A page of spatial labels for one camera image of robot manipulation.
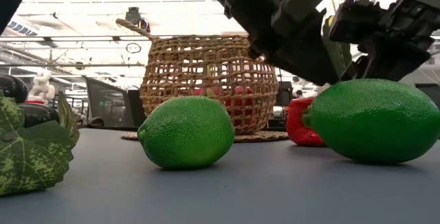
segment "wicker basket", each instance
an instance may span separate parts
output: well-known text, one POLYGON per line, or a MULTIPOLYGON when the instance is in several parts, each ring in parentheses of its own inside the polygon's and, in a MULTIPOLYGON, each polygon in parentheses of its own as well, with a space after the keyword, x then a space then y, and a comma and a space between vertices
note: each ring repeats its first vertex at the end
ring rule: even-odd
POLYGON ((158 38, 118 19, 117 24, 151 42, 140 96, 148 116, 163 101, 203 95, 222 103, 236 134, 267 125, 278 92, 274 68, 263 58, 248 57, 244 36, 175 36, 158 38))

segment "green lime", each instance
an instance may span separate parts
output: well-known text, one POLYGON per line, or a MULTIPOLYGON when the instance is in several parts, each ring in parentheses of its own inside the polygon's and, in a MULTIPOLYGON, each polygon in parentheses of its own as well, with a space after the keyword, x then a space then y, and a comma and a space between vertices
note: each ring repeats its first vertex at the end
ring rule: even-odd
POLYGON ((440 136, 440 110, 400 82, 338 83, 309 108, 310 125, 335 152, 368 164, 398 164, 425 154, 440 136))
POLYGON ((171 170, 211 166, 229 151, 235 137, 226 109, 203 96, 165 101, 137 133, 146 156, 171 170))

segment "leaf decoration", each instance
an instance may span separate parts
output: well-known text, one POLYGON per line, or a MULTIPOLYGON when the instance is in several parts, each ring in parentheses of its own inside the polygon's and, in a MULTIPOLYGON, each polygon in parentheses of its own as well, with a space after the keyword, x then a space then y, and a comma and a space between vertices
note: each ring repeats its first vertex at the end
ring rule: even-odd
POLYGON ((58 92, 58 114, 60 115, 61 126, 70 132, 70 139, 76 144, 80 138, 80 132, 76 126, 74 112, 62 91, 58 92))
POLYGON ((341 76, 345 69, 350 65, 353 58, 351 56, 351 48, 349 43, 340 43, 330 40, 330 27, 333 16, 325 19, 322 26, 322 42, 330 55, 331 62, 336 73, 341 76))
POLYGON ((73 159, 65 128, 56 121, 23 128, 24 120, 24 111, 0 92, 0 196, 53 187, 73 159))

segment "gray table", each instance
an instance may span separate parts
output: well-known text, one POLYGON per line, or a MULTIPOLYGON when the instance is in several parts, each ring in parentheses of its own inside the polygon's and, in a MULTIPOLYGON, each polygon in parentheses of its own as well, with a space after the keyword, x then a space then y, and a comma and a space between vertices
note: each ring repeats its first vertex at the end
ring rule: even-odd
POLYGON ((440 223, 440 146, 375 167, 288 141, 236 144, 213 168, 166 172, 119 135, 81 130, 64 182, 0 198, 0 223, 440 223))

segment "red bell pepper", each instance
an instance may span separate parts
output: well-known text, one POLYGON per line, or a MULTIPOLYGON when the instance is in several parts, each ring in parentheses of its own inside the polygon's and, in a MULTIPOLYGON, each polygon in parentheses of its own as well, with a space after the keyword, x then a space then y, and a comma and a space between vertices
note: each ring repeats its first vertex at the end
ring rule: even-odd
POLYGON ((325 146, 316 131, 303 123, 303 113, 307 111, 314 97, 291 100, 287 113, 286 129, 291 141, 299 146, 325 146))

